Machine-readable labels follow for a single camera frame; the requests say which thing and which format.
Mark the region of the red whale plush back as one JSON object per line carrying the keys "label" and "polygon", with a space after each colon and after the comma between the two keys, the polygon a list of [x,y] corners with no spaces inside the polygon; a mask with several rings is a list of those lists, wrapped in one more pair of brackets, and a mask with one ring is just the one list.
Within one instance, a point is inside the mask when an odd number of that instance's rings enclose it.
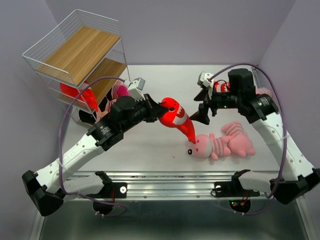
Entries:
{"label": "red whale plush back", "polygon": [[178,129],[187,137],[189,142],[195,144],[195,128],[182,105],[171,97],[163,98],[160,105],[168,108],[168,112],[159,118],[160,123],[168,128]]}

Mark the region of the boy doll pink hat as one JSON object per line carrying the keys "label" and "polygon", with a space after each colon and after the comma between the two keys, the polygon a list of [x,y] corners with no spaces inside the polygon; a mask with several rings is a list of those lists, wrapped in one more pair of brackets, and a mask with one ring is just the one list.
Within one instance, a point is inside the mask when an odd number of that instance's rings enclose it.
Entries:
{"label": "boy doll pink hat", "polygon": [[124,96],[130,96],[128,87],[124,84],[115,84],[111,88],[111,98],[117,99]]}
{"label": "boy doll pink hat", "polygon": [[98,107],[98,111],[97,111],[97,120],[100,120],[101,118],[103,118],[106,114],[108,114],[111,110],[111,106],[117,101],[117,99],[112,99],[112,100],[107,100],[107,103],[105,105],[105,107],[102,109]]}

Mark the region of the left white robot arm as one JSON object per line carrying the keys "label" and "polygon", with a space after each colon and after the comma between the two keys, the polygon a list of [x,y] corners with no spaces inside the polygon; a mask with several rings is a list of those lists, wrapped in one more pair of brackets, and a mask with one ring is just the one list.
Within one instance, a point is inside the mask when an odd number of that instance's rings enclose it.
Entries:
{"label": "left white robot arm", "polygon": [[141,122],[154,123],[169,111],[149,94],[143,97],[140,101],[131,96],[118,98],[110,112],[89,128],[73,147],[59,152],[59,157],[46,167],[28,170],[22,175],[25,190],[41,216],[53,214],[65,200],[76,197],[91,200],[95,206],[106,205],[109,209],[117,205],[116,199],[126,198],[128,184],[114,182],[104,171],[78,180],[70,177],[123,140],[128,130]]}

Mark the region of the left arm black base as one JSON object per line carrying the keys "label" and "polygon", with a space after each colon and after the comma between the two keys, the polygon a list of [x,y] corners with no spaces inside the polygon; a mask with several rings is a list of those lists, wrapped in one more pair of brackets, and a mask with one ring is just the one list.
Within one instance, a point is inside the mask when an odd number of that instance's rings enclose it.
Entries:
{"label": "left arm black base", "polygon": [[93,177],[97,190],[90,190],[84,195],[95,199],[92,206],[96,216],[117,217],[127,212],[126,205],[116,202],[116,198],[127,197],[128,184],[126,182],[114,182],[104,171],[96,171],[90,177]]}

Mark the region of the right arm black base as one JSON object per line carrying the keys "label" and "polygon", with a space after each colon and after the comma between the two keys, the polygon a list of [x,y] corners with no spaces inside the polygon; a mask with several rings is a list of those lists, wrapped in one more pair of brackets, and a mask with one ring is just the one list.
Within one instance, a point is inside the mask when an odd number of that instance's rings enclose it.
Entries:
{"label": "right arm black base", "polygon": [[259,197],[260,192],[255,190],[244,189],[240,183],[239,178],[247,173],[251,172],[249,169],[237,171],[231,176],[230,181],[216,181],[210,194],[216,198],[227,198],[229,200],[229,206],[235,213],[242,215],[252,215],[248,213],[251,208],[250,197]]}

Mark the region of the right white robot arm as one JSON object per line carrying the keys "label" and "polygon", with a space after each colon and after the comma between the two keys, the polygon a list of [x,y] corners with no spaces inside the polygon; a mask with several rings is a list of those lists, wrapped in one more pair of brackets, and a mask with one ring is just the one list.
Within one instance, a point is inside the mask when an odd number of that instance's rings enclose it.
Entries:
{"label": "right white robot arm", "polygon": [[260,134],[278,163],[276,174],[244,169],[233,174],[230,181],[215,182],[212,193],[217,198],[253,197],[257,192],[267,198],[287,205],[320,183],[320,170],[315,168],[301,153],[285,123],[284,112],[278,103],[266,93],[259,93],[254,76],[245,68],[228,71],[227,92],[217,92],[216,76],[202,72],[197,84],[200,93],[194,98],[199,102],[198,110],[191,120],[208,125],[208,111],[215,116],[219,109],[236,109]]}

